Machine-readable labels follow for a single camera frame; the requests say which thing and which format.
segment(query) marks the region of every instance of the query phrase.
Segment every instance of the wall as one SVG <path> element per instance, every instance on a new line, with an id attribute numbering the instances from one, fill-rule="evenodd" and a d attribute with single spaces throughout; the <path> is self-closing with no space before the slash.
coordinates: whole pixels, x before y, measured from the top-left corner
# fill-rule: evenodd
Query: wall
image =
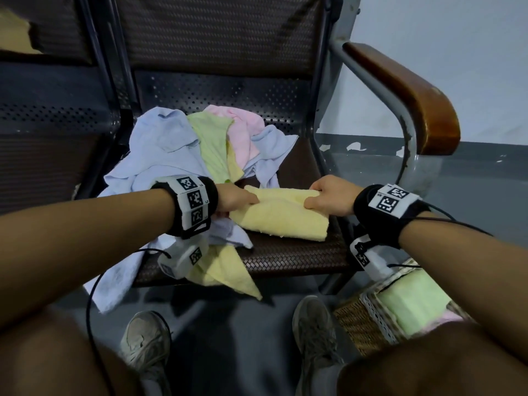
<path id="1" fill-rule="evenodd" d="M 361 0 L 352 40 L 439 87 L 462 140 L 528 145 L 528 0 Z M 401 137 L 389 109 L 346 67 L 320 133 Z"/>

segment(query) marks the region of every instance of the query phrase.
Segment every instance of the hand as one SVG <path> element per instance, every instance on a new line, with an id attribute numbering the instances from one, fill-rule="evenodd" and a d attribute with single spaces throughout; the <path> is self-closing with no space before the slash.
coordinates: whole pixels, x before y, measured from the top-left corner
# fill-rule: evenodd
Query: hand
<path id="1" fill-rule="evenodd" d="M 259 199 L 254 193 L 241 189 L 232 183 L 219 183 L 216 185 L 216 189 L 218 190 L 216 212 L 226 213 L 244 208 L 248 204 L 259 203 Z"/>
<path id="2" fill-rule="evenodd" d="M 354 201 L 363 188 L 337 176 L 327 175 L 315 181 L 310 190 L 321 193 L 304 200 L 305 208 L 328 215 L 346 216 L 354 213 Z"/>

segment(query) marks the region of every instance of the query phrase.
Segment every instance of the person's left hand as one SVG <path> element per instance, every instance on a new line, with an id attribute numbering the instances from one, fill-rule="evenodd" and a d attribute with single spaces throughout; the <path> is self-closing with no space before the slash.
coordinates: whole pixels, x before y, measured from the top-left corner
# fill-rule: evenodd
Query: person's left hand
<path id="1" fill-rule="evenodd" d="M 239 210 L 249 204 L 259 203 L 258 197 L 252 192 L 241 189 L 233 183 L 218 183 L 218 207 L 216 213 L 227 213 Z"/>

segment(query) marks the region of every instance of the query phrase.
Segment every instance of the forearm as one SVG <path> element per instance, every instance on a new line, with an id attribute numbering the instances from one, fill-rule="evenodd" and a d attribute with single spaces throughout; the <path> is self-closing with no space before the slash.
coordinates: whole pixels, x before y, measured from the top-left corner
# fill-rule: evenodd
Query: forearm
<path id="1" fill-rule="evenodd" d="M 0 328 L 101 274 L 173 219 L 174 203 L 162 189 L 0 216 Z"/>
<path id="2" fill-rule="evenodd" d="M 463 226 L 432 221 L 411 222 L 399 241 L 455 302 L 528 361 L 528 251 Z"/>

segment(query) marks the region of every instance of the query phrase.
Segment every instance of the sneaker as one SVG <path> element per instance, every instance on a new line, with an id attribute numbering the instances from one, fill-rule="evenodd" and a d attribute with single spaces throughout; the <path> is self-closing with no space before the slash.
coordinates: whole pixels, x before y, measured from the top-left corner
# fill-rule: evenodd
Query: sneaker
<path id="1" fill-rule="evenodd" d="M 170 396 L 165 364 L 171 349 L 171 332 L 163 317 L 154 311 L 135 314 L 121 339 L 121 355 L 142 380 L 159 384 L 162 395 Z"/>
<path id="2" fill-rule="evenodd" d="M 337 354 L 332 314 L 317 296 L 301 300 L 295 309 L 292 326 L 303 360 L 295 396 L 309 396 L 314 372 L 344 364 L 344 361 Z"/>

